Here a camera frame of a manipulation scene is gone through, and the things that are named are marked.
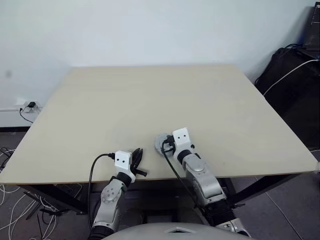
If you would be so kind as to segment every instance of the white cable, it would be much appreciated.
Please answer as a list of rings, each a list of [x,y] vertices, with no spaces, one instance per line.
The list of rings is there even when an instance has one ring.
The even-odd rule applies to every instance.
[[[291,226],[291,228],[293,229],[293,231],[297,234],[297,236],[301,239],[304,240],[302,238],[302,236],[300,236],[300,234],[298,233],[298,231],[295,229],[295,227],[293,226],[293,224],[290,222],[289,218],[285,215],[285,213],[282,211],[282,209],[279,207],[279,205],[271,198],[271,196],[265,192],[265,194],[268,196],[268,198],[273,202],[273,204],[278,208],[278,210],[281,212],[281,214],[284,216],[285,220],[288,222],[288,224]]]
[[[5,189],[5,186],[4,185],[0,185],[0,188],[1,187],[3,187],[3,190],[1,190],[1,191],[3,191],[3,197],[2,197],[2,201],[1,201],[1,203],[0,203],[0,206],[4,203],[4,201],[5,201],[5,195],[6,195],[6,189]]]
[[[30,238],[29,240],[37,240],[36,238],[32,237]]]
[[[5,153],[9,153],[9,152],[14,152],[16,149],[10,149],[10,150],[8,150],[8,151],[5,151],[4,153],[1,153],[0,154],[0,157],[3,155],[3,154],[5,154]]]
[[[17,222],[20,218],[22,218],[24,215],[26,215],[27,212],[32,208],[32,206],[30,207],[30,205],[31,205],[32,203],[33,203],[33,202],[29,203],[29,205],[23,210],[22,214],[21,214],[16,220],[14,220],[12,223],[9,223],[9,224],[6,225],[6,226],[1,227],[1,228],[0,228],[0,231],[1,231],[2,229],[5,229],[5,228],[9,227],[10,225],[14,224],[14,223]]]
[[[297,70],[298,68],[302,67],[303,65],[310,63],[310,62],[318,62],[318,59],[313,59],[313,60],[309,60],[309,61],[305,61],[304,63],[300,64],[299,66],[297,66],[296,68],[292,69],[290,72],[288,72],[286,75],[284,75],[283,77],[281,77],[278,81],[276,81],[274,84],[272,84],[263,94],[263,96],[265,96],[267,94],[267,92],[269,92],[269,90],[271,88],[274,87],[274,85],[276,85],[277,83],[279,83],[282,79],[284,79],[286,76],[288,76],[289,74],[291,74],[292,72],[294,72],[295,70]]]
[[[48,235],[46,236],[46,233],[49,230],[49,227],[50,227],[53,219],[54,219],[53,227],[52,227],[51,231],[48,233]],[[45,232],[43,234],[43,239],[47,239],[53,233],[53,231],[54,231],[54,229],[56,227],[56,222],[57,222],[57,217],[56,216],[52,216],[51,219],[50,219],[49,225],[48,225],[48,227],[46,228],[46,230],[45,230]]]
[[[11,225],[13,224],[13,223],[12,223],[12,217],[13,217],[13,214],[14,214],[14,210],[15,210],[17,204],[18,204],[25,196],[26,196],[26,195],[24,194],[22,197],[20,197],[20,199],[15,203],[15,205],[14,205],[13,208],[12,208],[11,217],[10,217],[10,222],[9,222],[9,230],[8,230],[9,240],[11,240],[13,228],[14,228],[14,226],[16,225],[16,223],[18,222],[18,221],[15,221],[15,223],[14,223],[14,225],[13,225],[13,228],[12,228],[12,232],[10,232]],[[36,203],[36,201],[33,201],[33,202],[32,202],[32,205],[31,205],[31,207],[30,207],[29,209],[31,209],[32,206],[33,206],[35,203]]]
[[[31,205],[31,206],[29,207],[28,211],[35,205],[35,203],[36,203],[36,201],[34,200],[34,201],[32,201],[32,202],[29,204],[29,205]],[[18,221],[16,221],[16,222],[13,224],[13,226],[12,226],[11,233],[10,233],[10,240],[12,239],[12,234],[14,233],[14,229],[15,229],[15,226],[16,226],[17,222],[18,222]]]
[[[39,196],[39,199],[40,199],[41,204],[42,204],[45,208],[48,208],[48,209],[50,209],[50,210],[53,211],[53,212],[56,212],[56,211],[58,210],[58,209],[56,209],[54,206],[52,206],[51,204],[50,204],[50,206],[44,204],[44,202],[43,202],[43,200],[42,200],[42,198],[41,198],[40,196]],[[51,231],[48,233],[48,235],[46,235],[47,231],[48,231],[49,228],[50,228],[50,225],[51,225],[53,219],[54,219],[53,227],[52,227]],[[46,230],[45,230],[45,232],[44,232],[44,234],[43,234],[43,239],[42,239],[42,240],[48,239],[48,237],[53,233],[54,229],[56,228],[56,223],[57,223],[57,216],[54,215],[54,216],[52,216],[51,219],[50,219],[50,222],[49,222],[49,224],[48,224],[48,227],[46,228]]]
[[[15,190],[13,190],[13,191],[3,191],[1,188],[0,188],[0,191],[3,192],[3,193],[5,193],[5,194],[12,194],[12,193],[18,191],[19,189],[20,189],[20,187],[18,186],[18,188],[15,189]]]

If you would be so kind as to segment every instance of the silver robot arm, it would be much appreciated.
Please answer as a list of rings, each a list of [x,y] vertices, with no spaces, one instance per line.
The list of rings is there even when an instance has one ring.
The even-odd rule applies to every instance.
[[[173,158],[178,161],[185,171],[186,179],[191,183],[196,194],[197,205],[211,226],[250,236],[239,218],[233,212],[235,206],[228,203],[220,183],[213,174],[207,160],[195,152],[187,128],[172,132],[172,135],[160,135],[155,148],[166,157],[173,152]]]
[[[204,207],[226,199],[227,197],[208,161],[194,153],[194,146],[190,141],[188,130],[181,128],[174,131],[172,135],[175,144],[173,157],[182,164],[186,178],[192,183],[198,203]]]
[[[117,151],[114,157],[116,176],[101,192],[101,204],[95,216],[88,240],[103,239],[118,230],[121,211],[120,202],[123,200],[127,187],[134,183],[136,174],[146,176],[147,173],[137,169],[143,150],[137,149],[133,153]]]

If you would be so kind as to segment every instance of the wall socket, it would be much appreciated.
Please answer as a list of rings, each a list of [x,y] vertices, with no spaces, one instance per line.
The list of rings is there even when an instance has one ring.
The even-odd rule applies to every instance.
[[[29,103],[31,102],[35,102],[35,106],[34,107],[28,107]],[[32,110],[36,110],[36,109],[40,109],[41,106],[39,105],[39,102],[38,101],[25,101],[24,104],[23,104],[23,109],[24,109],[24,113],[29,113],[30,111]]]

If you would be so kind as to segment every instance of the table top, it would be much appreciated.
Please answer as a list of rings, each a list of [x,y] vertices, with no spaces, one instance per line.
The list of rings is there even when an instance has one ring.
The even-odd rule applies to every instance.
[[[0,183],[88,182],[99,154],[136,148],[148,172],[138,179],[175,178],[154,140],[184,127],[218,178],[316,169],[313,155],[233,65],[80,67],[49,99]],[[114,174],[114,162],[103,157],[92,179]]]

